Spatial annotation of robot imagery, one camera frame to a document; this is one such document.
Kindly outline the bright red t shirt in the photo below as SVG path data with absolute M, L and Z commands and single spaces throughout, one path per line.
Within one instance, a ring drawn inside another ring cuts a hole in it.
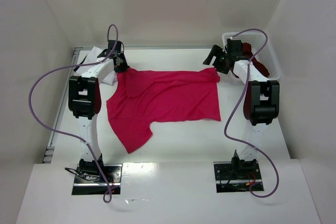
M 201 71 L 137 71 L 117 75 L 117 89 L 107 100 L 108 121 L 133 153 L 152 137 L 153 122 L 220 121 L 214 68 Z

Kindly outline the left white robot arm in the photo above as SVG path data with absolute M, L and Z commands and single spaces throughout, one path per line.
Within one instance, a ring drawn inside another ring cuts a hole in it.
M 101 179 L 100 171 L 104 168 L 97 133 L 97 117 L 102 107 L 100 84 L 112 85 L 116 74 L 128 68 L 123 42 L 109 40 L 104 50 L 93 47 L 69 79 L 68 107 L 77 120 L 82 139 L 75 174 L 85 180 Z

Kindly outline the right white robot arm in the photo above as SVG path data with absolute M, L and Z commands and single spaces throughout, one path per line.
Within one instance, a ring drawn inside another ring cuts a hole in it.
M 257 174 L 257 153 L 262 135 L 279 114 L 280 84 L 269 79 L 266 67 L 255 58 L 251 45 L 241 40 L 228 38 L 225 47 L 213 45 L 203 62 L 213 65 L 224 74 L 232 73 L 244 84 L 238 100 L 243 105 L 243 114 L 248 122 L 249 133 L 241 153 L 234 153 L 230 164 L 215 165 L 216 179 L 241 180 Z

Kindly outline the white plastic basket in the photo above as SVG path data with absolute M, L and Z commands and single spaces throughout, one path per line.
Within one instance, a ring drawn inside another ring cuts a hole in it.
M 252 53 L 256 53 L 265 43 L 265 36 L 261 32 L 253 30 L 246 31 L 236 37 L 233 37 L 233 40 L 241 40 L 242 42 L 249 43 L 251 45 Z M 278 81 L 280 79 L 281 71 L 270 39 L 268 40 L 266 46 L 260 51 L 260 53 L 255 56 L 255 59 L 266 67 L 269 72 L 269 80 Z M 241 81 L 231 71 L 228 74 L 232 79 L 232 83 L 234 84 L 243 85 L 246 80 L 246 78 L 244 78 L 244 80 Z

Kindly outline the white folded t shirt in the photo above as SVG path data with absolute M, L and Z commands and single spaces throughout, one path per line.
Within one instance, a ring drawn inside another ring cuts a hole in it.
M 116 72 L 114 71 L 114 62 L 111 59 L 105 60 L 103 63 L 98 63 L 105 58 L 105 55 L 100 55 L 103 50 L 98 47 L 93 47 L 92 50 L 82 59 L 79 66 L 73 70 L 77 75 L 84 77 L 97 77 L 99 83 L 105 83 L 113 86 Z

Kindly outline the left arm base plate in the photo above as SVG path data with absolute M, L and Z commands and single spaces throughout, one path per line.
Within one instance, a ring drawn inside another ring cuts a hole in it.
M 79 169 L 70 168 L 69 171 L 75 175 L 72 192 L 74 196 L 80 195 L 104 195 L 108 190 L 107 184 L 97 172 L 84 172 Z M 112 194 L 119 195 L 121 193 L 121 172 L 122 165 L 107 165 L 103 168 L 103 172 L 112 187 Z

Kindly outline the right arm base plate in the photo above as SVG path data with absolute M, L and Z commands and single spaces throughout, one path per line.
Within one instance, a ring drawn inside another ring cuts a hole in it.
M 231 162 L 215 162 L 214 175 L 217 193 L 249 192 L 251 185 L 253 185 L 253 191 L 264 191 L 257 162 L 253 168 L 235 169 Z

